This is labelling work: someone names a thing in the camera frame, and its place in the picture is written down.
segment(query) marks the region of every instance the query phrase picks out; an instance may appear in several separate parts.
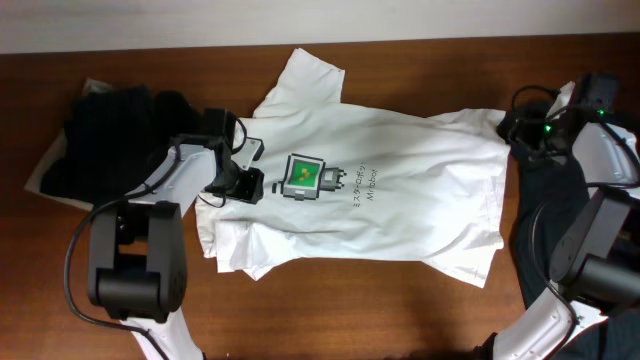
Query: printed robot graphic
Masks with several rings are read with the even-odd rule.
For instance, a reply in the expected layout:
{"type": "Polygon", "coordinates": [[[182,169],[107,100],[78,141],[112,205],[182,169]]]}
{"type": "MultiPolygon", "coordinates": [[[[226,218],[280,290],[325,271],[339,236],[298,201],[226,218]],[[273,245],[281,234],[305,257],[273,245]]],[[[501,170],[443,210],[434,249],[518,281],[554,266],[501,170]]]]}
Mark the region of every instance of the printed robot graphic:
{"type": "Polygon", "coordinates": [[[346,175],[342,169],[326,167],[322,159],[291,154],[287,159],[284,179],[274,183],[271,192],[280,192],[282,196],[297,201],[315,200],[320,197],[320,190],[342,189],[344,184],[340,178],[346,175]]]}

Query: cable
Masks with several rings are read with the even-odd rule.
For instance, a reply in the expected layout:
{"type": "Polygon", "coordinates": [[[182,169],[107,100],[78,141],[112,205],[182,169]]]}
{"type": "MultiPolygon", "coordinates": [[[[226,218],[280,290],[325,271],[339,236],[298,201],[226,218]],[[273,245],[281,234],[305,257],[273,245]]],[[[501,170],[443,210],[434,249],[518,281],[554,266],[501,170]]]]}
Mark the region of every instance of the cable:
{"type": "MultiPolygon", "coordinates": [[[[224,118],[225,118],[225,120],[227,119],[227,109],[224,109],[224,118]]],[[[242,148],[244,147],[244,144],[247,143],[247,128],[244,126],[242,121],[240,121],[240,119],[237,118],[237,117],[236,117],[236,122],[240,125],[240,128],[242,128],[242,133],[244,134],[244,136],[242,137],[242,143],[240,143],[240,145],[237,148],[233,147],[233,142],[231,142],[231,144],[229,144],[229,139],[227,139],[226,136],[224,137],[225,141],[227,142],[227,145],[231,149],[231,155],[239,153],[240,150],[242,150],[242,148]]]]}
{"type": "Polygon", "coordinates": [[[631,161],[631,165],[634,167],[636,175],[638,176],[638,180],[631,183],[606,183],[606,182],[592,182],[587,183],[587,187],[613,187],[617,189],[635,189],[640,187],[640,161],[638,161],[638,157],[633,153],[633,150],[629,147],[629,144],[620,137],[609,125],[607,125],[599,116],[595,116],[595,123],[599,124],[600,127],[604,129],[604,131],[609,134],[615,140],[615,142],[622,148],[622,151],[625,153],[629,161],[631,161]]]}
{"type": "Polygon", "coordinates": [[[156,189],[158,189],[165,181],[167,181],[167,179],[169,179],[171,174],[173,174],[173,172],[178,168],[178,165],[180,164],[180,161],[181,161],[180,144],[174,141],[173,147],[176,151],[173,164],[171,164],[171,167],[169,168],[169,170],[164,175],[162,175],[162,177],[156,183],[148,187],[145,186],[145,189],[142,191],[125,195],[120,199],[112,200],[105,204],[102,204],[97,208],[93,209],[87,216],[85,216],[85,218],[80,222],[80,225],[78,225],[73,236],[71,237],[71,242],[69,243],[69,248],[67,249],[67,254],[65,255],[65,258],[64,258],[64,293],[67,299],[67,304],[69,304],[69,307],[71,308],[71,312],[76,316],[78,316],[80,319],[90,324],[104,326],[111,329],[132,331],[144,336],[144,338],[149,341],[151,346],[153,346],[153,348],[156,349],[156,351],[162,357],[163,360],[169,360],[169,358],[164,353],[164,351],[160,348],[160,345],[158,345],[156,340],[151,336],[151,334],[149,334],[148,329],[144,329],[137,326],[129,326],[129,325],[117,324],[109,321],[98,320],[82,313],[76,306],[75,302],[73,301],[73,296],[71,294],[71,287],[69,285],[69,275],[71,271],[71,258],[73,256],[73,250],[75,249],[76,243],[78,242],[78,239],[80,239],[80,235],[82,235],[82,232],[87,227],[87,225],[89,225],[96,218],[96,216],[98,216],[98,214],[109,209],[110,207],[131,199],[135,199],[135,198],[150,194],[156,189]]]}
{"type": "Polygon", "coordinates": [[[560,95],[560,90],[558,90],[558,89],[549,89],[547,87],[540,86],[540,85],[523,86],[520,89],[516,90],[516,92],[511,97],[511,111],[516,111],[516,99],[518,98],[518,95],[520,95],[520,93],[522,93],[523,91],[526,91],[526,90],[539,90],[539,91],[546,92],[554,100],[558,97],[558,95],[560,95]]]}
{"type": "Polygon", "coordinates": [[[222,196],[221,196],[221,197],[222,197],[222,204],[220,204],[219,206],[215,206],[215,205],[213,205],[212,203],[210,203],[210,202],[208,202],[207,200],[205,200],[202,196],[200,196],[200,195],[198,194],[198,198],[199,198],[200,200],[202,200],[205,204],[207,204],[207,205],[209,205],[209,206],[211,206],[211,207],[213,207],[213,208],[216,208],[216,209],[220,209],[220,208],[224,207],[224,206],[226,205],[226,203],[227,203],[227,195],[226,195],[226,194],[222,194],[222,196]]]}
{"type": "Polygon", "coordinates": [[[586,108],[584,106],[581,105],[565,105],[563,107],[561,107],[560,109],[552,112],[551,114],[545,116],[544,118],[519,118],[520,120],[529,123],[529,124],[544,124],[544,123],[548,123],[549,121],[553,120],[556,116],[569,111],[569,110],[593,110],[591,108],[586,108]]]}
{"type": "Polygon", "coordinates": [[[551,284],[551,282],[547,280],[547,277],[544,275],[544,273],[540,269],[540,266],[538,265],[538,260],[536,259],[535,244],[536,244],[536,230],[538,225],[538,219],[540,218],[540,214],[542,214],[542,211],[544,210],[544,208],[550,202],[551,201],[548,199],[543,201],[542,203],[540,203],[540,205],[538,205],[538,208],[534,211],[533,221],[529,225],[530,226],[529,227],[529,238],[530,238],[529,256],[531,257],[531,261],[533,262],[533,268],[535,269],[536,274],[540,277],[542,281],[544,281],[545,286],[547,287],[547,289],[549,289],[549,291],[551,291],[553,296],[555,296],[558,299],[558,301],[560,301],[562,305],[564,305],[569,311],[569,314],[571,317],[571,325],[569,326],[569,330],[565,334],[564,338],[562,338],[562,340],[560,340],[558,345],[556,345],[551,350],[551,352],[547,355],[547,359],[551,358],[556,352],[558,352],[558,350],[560,350],[563,346],[567,344],[567,342],[569,342],[569,339],[571,339],[571,335],[573,334],[573,332],[576,329],[576,326],[578,326],[578,323],[579,323],[578,315],[576,314],[576,311],[573,308],[573,306],[571,306],[571,304],[569,304],[569,302],[564,297],[562,297],[562,295],[560,295],[560,293],[558,292],[558,289],[556,289],[551,284]]]}

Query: wood grain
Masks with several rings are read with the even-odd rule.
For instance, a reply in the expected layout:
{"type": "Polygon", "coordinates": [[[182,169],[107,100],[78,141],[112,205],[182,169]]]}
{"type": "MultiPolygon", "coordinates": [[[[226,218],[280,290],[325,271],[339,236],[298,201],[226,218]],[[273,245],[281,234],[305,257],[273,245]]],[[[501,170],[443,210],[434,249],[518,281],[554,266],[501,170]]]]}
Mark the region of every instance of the wood grain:
{"type": "MultiPolygon", "coordinates": [[[[430,116],[506,109],[520,86],[557,87],[604,70],[622,79],[620,108],[640,98],[640,35],[586,35],[307,45],[345,69],[343,102],[430,116]]],[[[0,56],[0,358],[142,359],[133,337],[75,318],[62,262],[83,211],[22,190],[55,138],[86,77],[117,86],[181,91],[198,109],[250,116],[293,46],[194,48],[0,56]]],[[[502,234],[517,211],[511,162],[502,234]]],[[[209,358],[381,359],[415,350],[466,350],[523,311],[509,252],[499,251],[485,289],[414,262],[296,260],[258,282],[217,274],[202,257],[192,210],[184,219],[189,286],[184,313],[209,358]]],[[[86,298],[87,237],[72,285],[86,298]]]]}

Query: green screen graphic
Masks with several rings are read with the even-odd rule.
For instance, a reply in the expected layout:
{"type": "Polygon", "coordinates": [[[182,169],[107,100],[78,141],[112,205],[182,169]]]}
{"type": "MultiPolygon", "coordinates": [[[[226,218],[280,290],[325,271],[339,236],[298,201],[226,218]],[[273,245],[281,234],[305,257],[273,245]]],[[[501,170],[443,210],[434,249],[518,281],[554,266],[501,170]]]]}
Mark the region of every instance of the green screen graphic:
{"type": "Polygon", "coordinates": [[[293,175],[289,179],[289,184],[315,187],[318,172],[320,172],[319,164],[295,160],[293,163],[293,175]]]}

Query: white wall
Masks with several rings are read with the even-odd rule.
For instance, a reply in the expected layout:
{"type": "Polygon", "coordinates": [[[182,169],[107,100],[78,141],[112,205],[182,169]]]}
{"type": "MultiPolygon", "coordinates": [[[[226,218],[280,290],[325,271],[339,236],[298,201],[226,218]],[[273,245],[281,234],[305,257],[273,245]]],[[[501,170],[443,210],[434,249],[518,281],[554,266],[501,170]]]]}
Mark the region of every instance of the white wall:
{"type": "Polygon", "coordinates": [[[0,53],[640,31],[640,0],[3,0],[0,53]]]}

